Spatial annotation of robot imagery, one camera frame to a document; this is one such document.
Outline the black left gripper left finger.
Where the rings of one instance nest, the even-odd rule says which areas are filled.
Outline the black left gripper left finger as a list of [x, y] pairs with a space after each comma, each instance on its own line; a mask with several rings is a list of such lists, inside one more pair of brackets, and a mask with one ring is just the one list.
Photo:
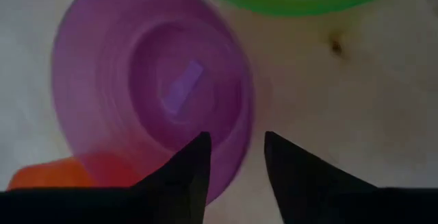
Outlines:
[[129, 189], [129, 223], [203, 224], [210, 170], [211, 137], [201, 132]]

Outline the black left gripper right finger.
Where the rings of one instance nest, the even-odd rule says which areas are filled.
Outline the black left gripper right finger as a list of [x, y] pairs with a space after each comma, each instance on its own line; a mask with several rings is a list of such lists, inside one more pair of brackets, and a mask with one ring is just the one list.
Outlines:
[[327, 197], [376, 188], [274, 132], [265, 133], [264, 156], [284, 224], [316, 224]]

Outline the orange plastic bowl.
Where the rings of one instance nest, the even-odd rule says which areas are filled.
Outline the orange plastic bowl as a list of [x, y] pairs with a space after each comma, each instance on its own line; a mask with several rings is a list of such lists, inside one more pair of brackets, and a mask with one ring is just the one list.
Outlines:
[[112, 153], [89, 153], [25, 166], [7, 189], [132, 186], [142, 178], [126, 160]]

